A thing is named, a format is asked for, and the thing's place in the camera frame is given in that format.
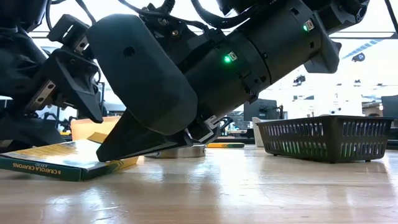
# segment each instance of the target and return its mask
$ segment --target crayola crayons box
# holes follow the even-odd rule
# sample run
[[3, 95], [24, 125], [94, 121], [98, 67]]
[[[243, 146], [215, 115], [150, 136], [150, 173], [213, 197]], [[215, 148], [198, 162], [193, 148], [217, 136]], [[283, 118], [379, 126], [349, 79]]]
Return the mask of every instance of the crayola crayons box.
[[105, 137], [105, 134], [94, 133], [88, 139], [7, 152], [0, 155], [0, 169], [83, 181], [137, 163], [138, 157], [99, 162], [96, 150]]

